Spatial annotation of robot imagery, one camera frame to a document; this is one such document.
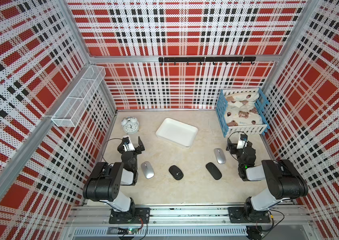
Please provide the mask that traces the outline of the silver mouse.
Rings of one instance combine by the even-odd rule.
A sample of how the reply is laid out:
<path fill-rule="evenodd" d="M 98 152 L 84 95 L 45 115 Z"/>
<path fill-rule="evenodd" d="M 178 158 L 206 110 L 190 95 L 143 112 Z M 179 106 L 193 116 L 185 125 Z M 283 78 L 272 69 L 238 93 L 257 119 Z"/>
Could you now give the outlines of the silver mouse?
<path fill-rule="evenodd" d="M 150 162 L 146 161 L 141 164 L 141 169 L 144 176 L 147 179 L 151 179 L 154 177 L 154 170 Z"/>
<path fill-rule="evenodd" d="M 226 163 L 226 158 L 224 155 L 224 151 L 222 149 L 220 148 L 214 149 L 214 154 L 218 164 L 223 165 Z"/>

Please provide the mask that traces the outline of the white storage tray box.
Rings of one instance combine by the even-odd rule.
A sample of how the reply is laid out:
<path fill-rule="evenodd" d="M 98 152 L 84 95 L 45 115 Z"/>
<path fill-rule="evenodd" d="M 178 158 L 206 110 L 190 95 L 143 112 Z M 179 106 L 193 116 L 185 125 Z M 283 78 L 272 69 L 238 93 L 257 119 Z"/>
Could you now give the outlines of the white storage tray box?
<path fill-rule="evenodd" d="M 156 136 L 171 144 L 182 148 L 190 148 L 196 138 L 198 128 L 180 121 L 166 118 L 158 130 Z"/>

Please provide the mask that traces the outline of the black rounded mouse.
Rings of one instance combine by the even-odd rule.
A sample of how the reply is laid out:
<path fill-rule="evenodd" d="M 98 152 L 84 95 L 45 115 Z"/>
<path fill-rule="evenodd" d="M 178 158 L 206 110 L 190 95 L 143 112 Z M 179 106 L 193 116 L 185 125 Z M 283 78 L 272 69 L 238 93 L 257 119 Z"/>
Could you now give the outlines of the black rounded mouse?
<path fill-rule="evenodd" d="M 173 178 L 177 181 L 181 180 L 183 178 L 183 172 L 181 169 L 175 165 L 171 166 L 169 168 L 169 173 L 173 176 Z"/>

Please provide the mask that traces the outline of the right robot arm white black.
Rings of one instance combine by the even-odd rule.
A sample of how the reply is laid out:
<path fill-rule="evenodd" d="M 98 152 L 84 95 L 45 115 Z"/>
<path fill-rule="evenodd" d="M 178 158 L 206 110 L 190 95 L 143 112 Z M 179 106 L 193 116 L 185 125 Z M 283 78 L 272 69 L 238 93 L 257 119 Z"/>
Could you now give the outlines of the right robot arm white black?
<path fill-rule="evenodd" d="M 284 201 L 305 197 L 308 186 L 289 160 L 262 160 L 256 165 L 256 151 L 252 143 L 227 140 L 226 150 L 238 161 L 238 175 L 244 182 L 265 180 L 267 187 L 248 197 L 242 207 L 228 208 L 231 223 L 270 223 L 270 209 Z"/>

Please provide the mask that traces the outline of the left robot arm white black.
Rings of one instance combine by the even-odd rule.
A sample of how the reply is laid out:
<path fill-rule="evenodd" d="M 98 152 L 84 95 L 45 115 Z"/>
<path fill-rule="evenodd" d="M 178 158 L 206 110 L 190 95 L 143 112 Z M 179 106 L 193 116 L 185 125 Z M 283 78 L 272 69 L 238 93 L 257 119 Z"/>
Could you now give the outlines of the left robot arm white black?
<path fill-rule="evenodd" d="M 101 202 L 111 207 L 110 224 L 143 223 L 132 198 L 121 192 L 121 186 L 134 186 L 138 179 L 137 156 L 145 147 L 140 138 L 135 147 L 129 136 L 123 137 L 117 147 L 121 162 L 99 162 L 86 181 L 82 195 L 86 200 Z"/>

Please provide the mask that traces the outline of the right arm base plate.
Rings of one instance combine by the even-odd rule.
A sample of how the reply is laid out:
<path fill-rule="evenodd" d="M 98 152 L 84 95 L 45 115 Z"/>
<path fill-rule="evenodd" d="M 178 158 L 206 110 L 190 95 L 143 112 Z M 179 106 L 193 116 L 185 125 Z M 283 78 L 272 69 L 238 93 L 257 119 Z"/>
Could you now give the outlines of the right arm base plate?
<path fill-rule="evenodd" d="M 228 216 L 231 223 L 270 223 L 271 219 L 267 211 L 245 210 L 244 207 L 228 208 Z"/>

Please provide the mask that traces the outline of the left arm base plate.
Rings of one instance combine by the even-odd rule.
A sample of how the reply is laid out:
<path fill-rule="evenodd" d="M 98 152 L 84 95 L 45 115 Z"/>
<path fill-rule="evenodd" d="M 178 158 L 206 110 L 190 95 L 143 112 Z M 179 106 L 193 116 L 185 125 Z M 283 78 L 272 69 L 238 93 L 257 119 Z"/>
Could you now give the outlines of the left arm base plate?
<path fill-rule="evenodd" d="M 109 224 L 144 224 L 149 223 L 150 208 L 135 208 L 127 212 L 117 212 L 112 209 Z"/>

